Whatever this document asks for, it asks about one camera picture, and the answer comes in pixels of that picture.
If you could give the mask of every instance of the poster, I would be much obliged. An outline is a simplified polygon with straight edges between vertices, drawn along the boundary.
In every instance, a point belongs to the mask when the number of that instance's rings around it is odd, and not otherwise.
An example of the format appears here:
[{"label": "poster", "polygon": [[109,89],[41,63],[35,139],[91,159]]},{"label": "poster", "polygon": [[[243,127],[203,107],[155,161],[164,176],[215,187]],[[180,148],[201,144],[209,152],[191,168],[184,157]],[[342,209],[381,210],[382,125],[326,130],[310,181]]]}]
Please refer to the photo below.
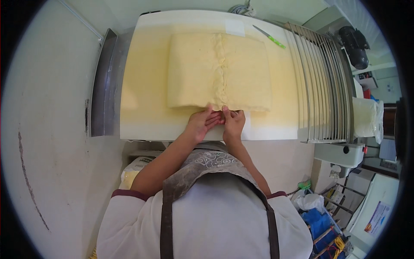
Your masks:
[{"label": "poster", "polygon": [[388,216],[390,211],[390,205],[387,205],[382,201],[378,202],[377,208],[374,211],[374,215],[372,215],[364,231],[376,237],[378,235],[378,230],[380,229],[381,225],[383,224],[385,218]]}]

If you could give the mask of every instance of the person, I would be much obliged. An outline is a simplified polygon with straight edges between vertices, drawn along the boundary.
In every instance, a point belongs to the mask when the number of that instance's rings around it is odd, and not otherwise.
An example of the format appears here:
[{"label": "person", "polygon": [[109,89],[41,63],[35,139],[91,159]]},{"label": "person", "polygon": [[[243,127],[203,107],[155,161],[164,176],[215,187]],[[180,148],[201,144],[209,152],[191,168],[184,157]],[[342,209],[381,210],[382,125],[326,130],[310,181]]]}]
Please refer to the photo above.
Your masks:
[{"label": "person", "polygon": [[[243,146],[245,120],[226,106],[191,115],[130,190],[113,192],[98,258],[309,258],[305,222],[283,191],[270,192]],[[219,124],[225,145],[201,143]]]}]

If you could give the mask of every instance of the pastry dough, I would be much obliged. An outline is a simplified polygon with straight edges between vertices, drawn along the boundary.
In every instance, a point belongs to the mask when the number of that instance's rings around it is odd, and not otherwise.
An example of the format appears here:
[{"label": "pastry dough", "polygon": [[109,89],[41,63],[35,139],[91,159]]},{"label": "pastry dough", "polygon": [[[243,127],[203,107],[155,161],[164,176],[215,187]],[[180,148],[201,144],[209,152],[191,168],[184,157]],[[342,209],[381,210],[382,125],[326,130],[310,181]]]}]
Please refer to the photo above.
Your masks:
[{"label": "pastry dough", "polygon": [[215,111],[270,111],[272,87],[265,44],[222,33],[173,34],[168,107],[213,104]]}]

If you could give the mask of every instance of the white work surface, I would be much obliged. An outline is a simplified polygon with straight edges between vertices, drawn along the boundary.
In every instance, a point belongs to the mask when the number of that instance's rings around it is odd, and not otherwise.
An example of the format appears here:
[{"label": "white work surface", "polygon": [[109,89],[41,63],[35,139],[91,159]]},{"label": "white work surface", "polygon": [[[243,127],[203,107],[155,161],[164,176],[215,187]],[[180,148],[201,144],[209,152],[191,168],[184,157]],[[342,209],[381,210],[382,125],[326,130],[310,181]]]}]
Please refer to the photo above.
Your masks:
[{"label": "white work surface", "polygon": [[[270,41],[256,25],[286,46]],[[244,140],[298,139],[306,106],[300,88],[298,56],[293,34],[279,26],[226,12],[179,10],[139,17],[128,52],[122,85],[120,138],[175,140],[184,130],[195,107],[167,107],[167,74],[170,38],[174,33],[225,32],[265,43],[272,82],[272,110],[248,112]],[[222,140],[223,126],[215,127],[205,140]]]}]

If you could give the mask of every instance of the apron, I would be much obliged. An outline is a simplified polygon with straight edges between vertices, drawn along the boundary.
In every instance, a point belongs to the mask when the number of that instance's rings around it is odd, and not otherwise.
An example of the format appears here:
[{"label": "apron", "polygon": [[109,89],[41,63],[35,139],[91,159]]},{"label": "apron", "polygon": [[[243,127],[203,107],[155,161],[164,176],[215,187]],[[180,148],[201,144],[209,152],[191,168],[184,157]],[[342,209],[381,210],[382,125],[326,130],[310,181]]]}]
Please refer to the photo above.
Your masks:
[{"label": "apron", "polygon": [[226,146],[221,142],[198,144],[181,168],[162,183],[161,210],[161,259],[173,259],[173,202],[193,186],[203,175],[227,172],[242,180],[263,202],[269,224],[270,258],[279,259],[279,240],[276,219],[272,207],[267,203],[266,196],[259,189],[249,171],[234,156],[227,153]]}]

